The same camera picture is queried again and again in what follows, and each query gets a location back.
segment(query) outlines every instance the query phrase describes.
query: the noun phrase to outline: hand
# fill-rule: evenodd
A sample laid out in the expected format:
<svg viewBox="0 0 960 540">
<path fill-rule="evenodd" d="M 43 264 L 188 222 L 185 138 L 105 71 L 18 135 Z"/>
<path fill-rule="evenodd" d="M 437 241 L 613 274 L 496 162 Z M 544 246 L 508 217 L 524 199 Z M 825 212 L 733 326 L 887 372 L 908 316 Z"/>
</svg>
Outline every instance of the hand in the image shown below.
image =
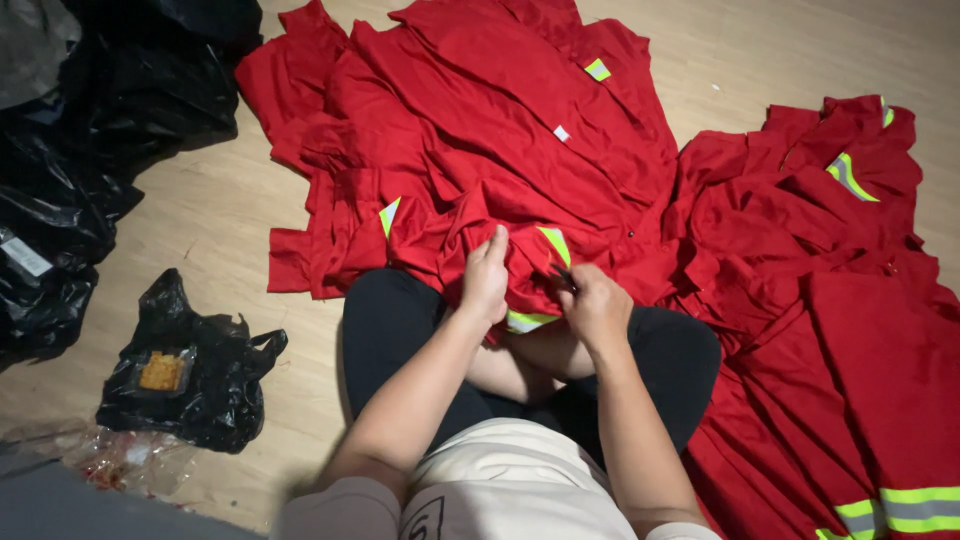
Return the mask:
<svg viewBox="0 0 960 540">
<path fill-rule="evenodd" d="M 625 340 L 634 311 L 627 291 L 593 264 L 574 266 L 570 276 L 577 284 L 577 294 L 561 289 L 557 296 L 573 333 L 593 351 L 602 344 Z"/>
<path fill-rule="evenodd" d="M 472 313 L 490 326 L 507 316 L 507 228 L 496 226 L 493 237 L 467 256 L 464 295 L 460 310 Z"/>
</svg>

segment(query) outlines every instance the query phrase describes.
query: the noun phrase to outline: barcode label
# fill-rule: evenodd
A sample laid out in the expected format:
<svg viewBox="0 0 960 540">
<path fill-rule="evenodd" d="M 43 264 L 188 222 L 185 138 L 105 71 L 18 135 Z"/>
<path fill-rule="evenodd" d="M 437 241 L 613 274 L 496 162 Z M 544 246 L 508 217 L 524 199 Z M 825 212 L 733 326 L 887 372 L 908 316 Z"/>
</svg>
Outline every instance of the barcode label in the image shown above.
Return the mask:
<svg viewBox="0 0 960 540">
<path fill-rule="evenodd" d="M 17 264 L 23 266 L 27 272 L 33 274 L 35 278 L 39 278 L 44 272 L 54 267 L 53 264 L 47 262 L 47 259 L 30 249 L 30 246 L 20 238 L 14 237 L 7 240 L 0 244 L 0 249 L 5 251 Z"/>
</svg>

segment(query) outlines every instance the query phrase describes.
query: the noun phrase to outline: shirt sleeve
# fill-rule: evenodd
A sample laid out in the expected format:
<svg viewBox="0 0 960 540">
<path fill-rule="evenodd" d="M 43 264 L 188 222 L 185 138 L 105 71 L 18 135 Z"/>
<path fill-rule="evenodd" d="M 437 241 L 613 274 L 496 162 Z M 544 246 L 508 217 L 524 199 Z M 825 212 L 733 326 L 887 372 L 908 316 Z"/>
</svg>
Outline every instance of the shirt sleeve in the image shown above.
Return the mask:
<svg viewBox="0 0 960 540">
<path fill-rule="evenodd" d="M 646 540 L 722 540 L 720 536 L 695 523 L 665 523 L 647 534 Z"/>
<path fill-rule="evenodd" d="M 400 503 L 380 482 L 339 479 L 321 493 L 293 499 L 280 510 L 275 540 L 396 540 Z"/>
</svg>

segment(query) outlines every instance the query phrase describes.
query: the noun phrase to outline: white label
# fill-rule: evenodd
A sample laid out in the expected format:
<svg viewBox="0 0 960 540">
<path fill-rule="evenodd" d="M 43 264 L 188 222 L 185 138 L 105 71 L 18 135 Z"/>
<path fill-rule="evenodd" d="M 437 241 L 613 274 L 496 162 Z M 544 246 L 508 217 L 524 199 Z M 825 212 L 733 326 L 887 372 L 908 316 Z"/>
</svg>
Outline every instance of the white label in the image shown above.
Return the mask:
<svg viewBox="0 0 960 540">
<path fill-rule="evenodd" d="M 0 249 L 7 252 L 10 258 L 15 260 L 20 266 L 23 266 L 27 272 L 33 274 L 35 278 L 39 278 L 44 272 L 54 267 L 53 264 L 47 262 L 47 259 L 30 249 L 30 246 L 25 244 L 20 238 L 7 240 L 0 244 Z"/>
<path fill-rule="evenodd" d="M 570 134 L 566 132 L 564 126 L 557 126 L 557 129 L 553 131 L 553 135 L 556 135 L 560 142 L 566 142 L 570 138 Z"/>
</svg>

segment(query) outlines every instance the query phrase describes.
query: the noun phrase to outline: person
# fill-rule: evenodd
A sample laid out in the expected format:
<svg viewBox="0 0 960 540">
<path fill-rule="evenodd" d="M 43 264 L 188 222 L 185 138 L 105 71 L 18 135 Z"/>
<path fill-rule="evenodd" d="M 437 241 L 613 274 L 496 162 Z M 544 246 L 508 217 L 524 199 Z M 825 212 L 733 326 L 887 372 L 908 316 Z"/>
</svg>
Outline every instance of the person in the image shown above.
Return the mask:
<svg viewBox="0 0 960 540">
<path fill-rule="evenodd" d="M 720 363 L 679 312 L 634 307 L 596 266 L 547 325 L 482 346 L 507 313 L 507 231 L 467 257 L 460 305 L 379 269 L 348 291 L 344 376 L 355 421 L 315 493 L 275 537 L 716 540 L 678 452 Z"/>
</svg>

